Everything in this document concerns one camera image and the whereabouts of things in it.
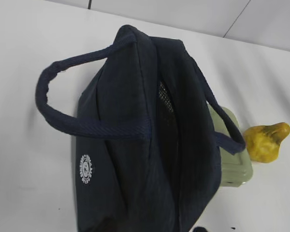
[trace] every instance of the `bag handle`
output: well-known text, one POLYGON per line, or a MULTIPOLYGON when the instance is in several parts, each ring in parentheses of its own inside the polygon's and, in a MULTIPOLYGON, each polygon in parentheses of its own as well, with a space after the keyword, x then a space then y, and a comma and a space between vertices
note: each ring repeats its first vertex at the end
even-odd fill
POLYGON ((231 154, 235 154, 241 152, 245 149, 246 143, 238 130, 237 126, 233 123, 230 117, 224 112, 224 110, 220 107, 215 96, 209 87, 203 73, 201 72, 200 68, 198 67, 197 63, 193 58, 194 70, 201 82, 205 97, 207 102, 212 106, 212 108, 217 112, 217 114, 222 118, 224 124, 227 127, 227 130, 231 136, 231 138, 223 133, 215 132, 215 139, 218 146, 222 147, 226 151, 231 154))
POLYGON ((38 110, 53 128, 70 135, 100 139, 148 139, 151 136, 149 118, 117 123, 116 126, 92 118, 75 118, 52 108, 47 104, 48 84, 59 72, 70 67, 107 58, 121 48, 136 43, 133 33, 123 36, 111 46, 96 52, 56 61, 43 70, 35 92, 35 102, 38 110))

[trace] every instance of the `white logo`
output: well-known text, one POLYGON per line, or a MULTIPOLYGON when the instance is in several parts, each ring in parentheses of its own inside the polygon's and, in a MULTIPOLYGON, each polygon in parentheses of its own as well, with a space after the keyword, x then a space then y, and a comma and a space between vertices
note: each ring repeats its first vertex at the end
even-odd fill
POLYGON ((92 169, 93 167, 89 155, 83 155, 81 158, 81 163, 79 164, 79 173, 85 184, 88 184, 90 181, 92 169))

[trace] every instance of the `yellow object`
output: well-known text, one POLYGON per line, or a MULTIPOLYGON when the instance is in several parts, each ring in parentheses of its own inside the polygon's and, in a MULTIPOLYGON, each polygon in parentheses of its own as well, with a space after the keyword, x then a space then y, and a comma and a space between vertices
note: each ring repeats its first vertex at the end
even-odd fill
POLYGON ((262 163, 276 160, 280 143, 289 133, 290 126, 285 122, 249 128, 244 132, 244 139, 250 159, 262 163))

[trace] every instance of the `lunch bag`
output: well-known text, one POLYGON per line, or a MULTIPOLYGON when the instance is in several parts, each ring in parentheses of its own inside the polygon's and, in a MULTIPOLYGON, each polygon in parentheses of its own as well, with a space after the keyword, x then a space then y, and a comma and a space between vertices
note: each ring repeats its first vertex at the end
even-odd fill
POLYGON ((80 232, 188 232, 220 185, 219 146, 245 149, 183 42, 129 25, 108 48, 46 68, 35 100, 53 128, 76 136, 80 232), (47 104, 58 72, 103 58, 77 117, 47 104), (215 132, 208 104, 231 137, 215 132))

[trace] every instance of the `wall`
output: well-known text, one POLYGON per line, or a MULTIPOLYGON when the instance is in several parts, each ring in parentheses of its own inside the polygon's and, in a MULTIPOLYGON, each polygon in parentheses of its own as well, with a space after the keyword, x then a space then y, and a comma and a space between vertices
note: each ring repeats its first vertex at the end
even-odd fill
POLYGON ((92 0, 91 9, 290 51, 290 0, 92 0))

